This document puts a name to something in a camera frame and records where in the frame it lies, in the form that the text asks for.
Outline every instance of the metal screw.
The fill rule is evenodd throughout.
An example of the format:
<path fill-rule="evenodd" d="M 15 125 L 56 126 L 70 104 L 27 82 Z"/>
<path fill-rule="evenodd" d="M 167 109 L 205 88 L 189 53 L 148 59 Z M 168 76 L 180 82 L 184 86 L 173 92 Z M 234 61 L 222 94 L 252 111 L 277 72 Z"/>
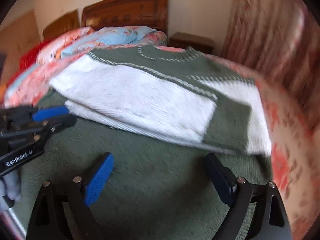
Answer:
<path fill-rule="evenodd" d="M 42 186 L 44 187 L 48 187 L 50 185 L 50 181 L 45 180 L 44 182 L 42 182 Z"/>
<path fill-rule="evenodd" d="M 239 183 L 241 183 L 241 184 L 244 184 L 244 183 L 245 183 L 245 178 L 243 178 L 243 177 L 238 177 L 238 178 L 237 178 L 237 181 L 238 181 Z"/>
<path fill-rule="evenodd" d="M 37 134 L 34 136 L 33 140 L 37 142 L 40 138 L 41 138 L 41 136 Z"/>
<path fill-rule="evenodd" d="M 76 176 L 73 178 L 74 183 L 79 183 L 81 180 L 82 180 L 82 178 L 80 176 Z"/>
<path fill-rule="evenodd" d="M 269 181 L 269 186 L 272 187 L 272 188 L 275 188 L 276 187 L 276 184 L 273 182 L 273 181 Z"/>

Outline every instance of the pillow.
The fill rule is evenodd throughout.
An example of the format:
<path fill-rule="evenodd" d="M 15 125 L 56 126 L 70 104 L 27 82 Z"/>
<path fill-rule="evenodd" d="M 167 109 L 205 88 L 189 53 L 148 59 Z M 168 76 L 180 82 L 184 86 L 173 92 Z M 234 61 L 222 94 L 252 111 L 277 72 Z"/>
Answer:
<path fill-rule="evenodd" d="M 144 36 L 139 41 L 133 41 L 130 44 L 167 46 L 167 35 L 164 32 L 157 31 Z"/>
<path fill-rule="evenodd" d="M 80 37 L 93 32 L 94 29 L 92 27 L 84 27 L 69 31 L 59 36 L 54 41 L 46 45 L 39 52 L 36 59 L 36 63 L 39 65 L 43 65 L 55 61 L 56 59 L 59 59 L 63 48 L 72 44 L 75 40 L 79 39 Z"/>
<path fill-rule="evenodd" d="M 101 45 L 129 44 L 132 41 L 141 40 L 147 34 L 155 31 L 147 26 L 104 27 L 95 33 L 79 38 L 64 48 L 61 57 Z"/>

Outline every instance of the ribbed neckline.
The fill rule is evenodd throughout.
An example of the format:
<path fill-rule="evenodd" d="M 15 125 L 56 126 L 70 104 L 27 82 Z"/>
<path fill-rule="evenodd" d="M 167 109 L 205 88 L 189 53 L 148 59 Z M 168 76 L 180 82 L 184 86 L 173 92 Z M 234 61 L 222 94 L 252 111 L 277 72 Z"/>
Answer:
<path fill-rule="evenodd" d="M 137 48 L 138 54 L 149 60 L 153 61 L 172 61 L 172 62 L 186 62 L 186 61 L 192 61 L 200 56 L 203 56 L 203 54 L 199 51 L 196 51 L 192 47 L 186 48 L 186 51 L 184 52 L 172 52 L 162 49 L 157 49 L 156 47 L 152 45 L 147 46 L 138 46 Z"/>

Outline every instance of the wooden nightstand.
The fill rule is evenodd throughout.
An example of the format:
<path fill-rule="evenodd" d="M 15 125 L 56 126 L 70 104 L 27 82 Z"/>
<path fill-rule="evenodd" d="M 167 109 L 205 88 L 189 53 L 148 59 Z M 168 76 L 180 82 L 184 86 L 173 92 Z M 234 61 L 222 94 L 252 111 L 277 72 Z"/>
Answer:
<path fill-rule="evenodd" d="M 206 37 L 188 33 L 175 33 L 169 38 L 168 46 L 182 49 L 191 46 L 195 50 L 212 54 L 214 41 Z"/>

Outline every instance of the striped trim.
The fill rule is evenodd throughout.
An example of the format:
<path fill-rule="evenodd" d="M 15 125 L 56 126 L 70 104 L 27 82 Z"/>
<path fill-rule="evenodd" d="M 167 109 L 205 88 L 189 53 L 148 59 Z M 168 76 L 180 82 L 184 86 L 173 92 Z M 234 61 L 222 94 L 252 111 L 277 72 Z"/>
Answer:
<path fill-rule="evenodd" d="M 194 55 L 192 55 L 192 56 L 191 56 L 191 55 L 185 55 L 186 59 L 183 59 L 183 58 L 182 58 L 182 59 L 176 59 L 176 58 L 148 57 L 148 56 L 146 56 L 146 55 L 144 55 L 144 54 L 142 53 L 142 46 L 138 46 L 138 53 L 140 54 L 140 56 L 142 56 L 142 57 L 144 57 L 144 58 L 146 58 L 146 59 L 151 59 L 151 60 L 157 60 L 157 59 L 159 59 L 159 60 L 164 60 L 164 61 L 172 61 L 172 62 L 179 62 L 179 63 L 181 63 L 181 62 L 186 62 L 186 61 L 195 60 L 195 59 L 197 59 L 199 56 L 202 55 L 201 52 L 196 51 L 196 50 L 193 49 L 193 48 L 190 48 L 189 51 L 191 51 Z"/>
<path fill-rule="evenodd" d="M 185 82 L 185 81 L 183 81 L 183 80 L 181 80 L 181 79 L 179 79 L 179 78 L 162 74 L 161 72 L 156 71 L 156 70 L 154 70 L 154 69 L 152 69 L 152 68 L 145 67 L 145 66 L 140 66 L 140 65 L 135 65 L 135 64 L 132 64 L 132 63 L 128 63 L 128 62 L 116 63 L 116 62 L 114 62 L 114 61 L 110 61 L 110 60 L 106 60 L 106 59 L 101 58 L 101 57 L 97 57 L 97 56 L 96 56 L 94 53 L 92 53 L 92 52 L 89 52 L 88 55 L 89 55 L 91 58 L 95 59 L 95 60 L 99 60 L 99 61 L 101 61 L 101 62 L 103 62 L 103 63 L 107 63 L 107 64 L 110 64 L 110 65 L 127 65 L 127 66 L 130 66 L 130 67 L 147 70 L 147 71 L 149 71 L 149 72 L 151 72 L 151 73 L 153 73 L 153 74 L 155 74 L 155 75 L 157 75 L 157 76 L 159 76 L 159 77 L 162 77 L 162 78 L 164 78 L 164 79 L 167 79 L 168 81 L 173 80 L 173 81 L 175 81 L 175 82 L 177 82 L 177 83 L 179 83 L 179 84 L 181 84 L 181 85 L 184 85 L 184 86 L 190 88 L 191 90 L 193 90 L 193 91 L 195 91 L 195 92 L 197 92 L 197 93 L 199 93 L 199 94 L 202 94 L 202 95 L 208 96 L 208 97 L 210 97 L 210 98 L 213 98 L 215 101 L 218 100 L 217 96 L 216 96 L 215 94 L 211 93 L 210 91 L 200 89 L 200 88 L 198 88 L 198 87 L 196 87 L 196 86 L 194 86 L 194 85 L 191 85 L 191 84 L 189 84 L 188 82 Z"/>
<path fill-rule="evenodd" d="M 249 79 L 243 79 L 243 78 L 239 78 L 239 77 L 233 77 L 233 76 L 225 76 L 225 77 L 204 77 L 204 76 L 187 76 L 187 78 L 189 79 L 194 79 L 196 81 L 208 81 L 208 82 L 230 82 L 230 81 L 239 81 L 239 82 L 243 82 L 246 83 L 247 85 L 253 85 L 255 86 L 255 83 L 253 80 L 249 80 Z"/>

